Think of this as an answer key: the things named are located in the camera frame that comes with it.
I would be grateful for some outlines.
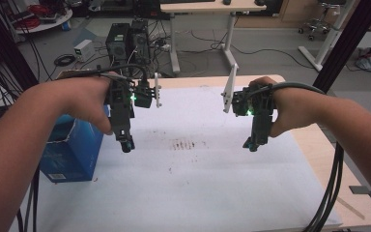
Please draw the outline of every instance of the gray floor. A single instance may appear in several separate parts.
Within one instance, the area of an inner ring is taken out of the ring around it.
[[[102,18],[102,19],[84,19],[73,18],[71,21],[72,29],[64,32],[59,28],[53,28],[44,32],[36,33],[28,36],[33,39],[39,53],[41,54],[47,72],[52,73],[54,70],[53,61],[59,55],[73,52],[73,47],[83,40],[93,40],[95,46],[105,46],[105,36],[108,33],[108,28],[112,22],[130,22],[130,19],[119,18]],[[165,32],[169,33],[169,27],[165,22]],[[162,27],[159,26],[154,35],[164,36]],[[219,41],[225,31],[181,31],[177,32],[177,45],[181,51],[201,51],[210,49],[213,42],[207,42],[196,39],[195,37],[206,40]],[[314,69],[310,69],[311,65],[298,51],[298,46],[304,45],[308,50],[316,54],[323,43],[324,36],[316,36],[314,42],[310,42],[306,35],[301,35],[297,29],[236,29],[233,38],[232,51],[240,66],[239,75],[245,74],[279,74],[289,81],[300,81],[307,84],[312,84],[318,76]],[[25,55],[33,71],[38,75],[37,61],[32,52],[29,43],[20,43],[19,49]],[[253,54],[242,54],[241,51]],[[106,55],[106,50],[100,50],[96,57]],[[355,70],[354,65],[357,58],[357,51],[348,61],[348,67]],[[222,53],[218,50],[212,50],[201,53],[180,52],[179,53],[180,67],[182,72],[178,77],[183,76],[218,76],[228,75],[230,69],[227,65]],[[171,72],[169,57],[167,52],[162,52],[158,56],[160,70],[166,77],[173,77]],[[95,68],[97,64],[104,67],[109,65],[107,57],[99,58],[93,63],[85,66],[86,68]],[[42,69],[40,70],[41,81],[47,79],[47,74]],[[329,91],[331,95],[337,97],[353,99],[359,102],[362,106],[371,111],[371,72],[351,72],[348,68],[337,77],[335,83]],[[367,185],[366,181],[359,173],[355,165],[349,158],[346,158],[347,164],[351,167],[363,185]],[[371,228],[360,228],[358,231],[371,231]]]

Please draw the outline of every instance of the blue cardboard box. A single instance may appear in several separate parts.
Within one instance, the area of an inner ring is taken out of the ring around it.
[[[91,181],[102,139],[90,123],[61,116],[43,150],[41,172],[53,183]]]

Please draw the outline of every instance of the stool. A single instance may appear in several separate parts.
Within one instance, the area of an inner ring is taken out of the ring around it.
[[[318,5],[324,8],[324,12],[319,18],[312,18],[303,23],[304,25],[303,27],[306,26],[306,27],[309,27],[309,29],[311,29],[311,32],[308,36],[309,41],[313,41],[315,39],[313,36],[313,33],[316,30],[322,30],[324,34],[329,32],[330,24],[325,22],[325,17],[327,16],[329,9],[339,8],[345,5],[345,3],[346,3],[346,0],[318,0]],[[301,27],[298,30],[298,32],[300,34],[303,34],[303,28]]]

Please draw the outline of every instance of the black object on desk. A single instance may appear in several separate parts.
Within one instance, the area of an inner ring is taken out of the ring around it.
[[[159,0],[159,2],[160,4],[174,4],[174,3],[215,2],[215,0]]]

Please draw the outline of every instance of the desk foot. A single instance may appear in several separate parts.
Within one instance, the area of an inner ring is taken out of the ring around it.
[[[229,49],[225,49],[224,44],[221,45],[221,48],[222,48],[222,51],[225,54],[225,57],[228,60],[228,63],[230,64],[230,67],[233,68],[234,65],[237,65],[237,62],[236,62],[236,59],[234,59],[233,53],[231,53],[231,51]]]
[[[177,58],[177,52],[170,51],[170,60],[171,60],[171,67],[173,68],[173,73],[174,74],[180,73],[180,64],[179,64],[179,58]]]
[[[308,49],[306,49],[304,46],[299,46],[298,49],[303,54],[303,56],[305,56],[305,58],[312,64],[316,71],[320,72],[322,69],[322,65],[315,63],[315,57],[313,57],[313,55],[309,53]]]

